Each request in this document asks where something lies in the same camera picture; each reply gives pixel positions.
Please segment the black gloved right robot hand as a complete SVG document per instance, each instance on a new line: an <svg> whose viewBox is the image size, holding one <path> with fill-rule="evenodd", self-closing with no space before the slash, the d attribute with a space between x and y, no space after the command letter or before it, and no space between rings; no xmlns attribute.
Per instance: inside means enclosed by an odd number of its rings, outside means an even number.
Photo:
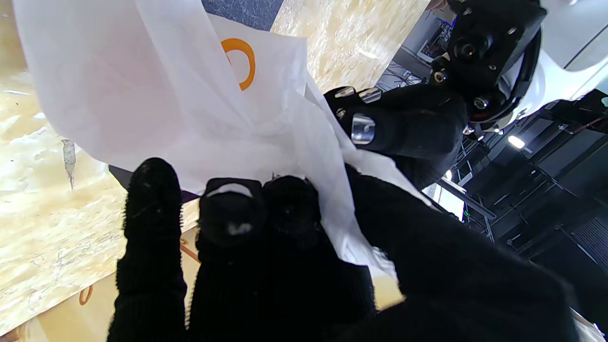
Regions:
<svg viewBox="0 0 608 342"><path fill-rule="evenodd" d="M298 177L213 178L199 200L189 311L182 196L160 158L133 173L109 342L578 342L549 271L496 247L405 190L345 165L356 221L394 264L404 301L378 312L371 272L324 236Z"/></svg>

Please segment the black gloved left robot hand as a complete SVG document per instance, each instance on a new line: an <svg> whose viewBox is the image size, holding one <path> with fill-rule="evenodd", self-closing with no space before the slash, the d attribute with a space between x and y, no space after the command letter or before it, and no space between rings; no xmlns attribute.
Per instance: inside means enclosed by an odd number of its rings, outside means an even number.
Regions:
<svg viewBox="0 0 608 342"><path fill-rule="evenodd" d="M337 87L325 93L325 100L351 139L354 117L373 121L373 137L356 147L391 158L419 190L452 167L470 117L458 93L430 84L396 87L370 103L360 92Z"/></svg>

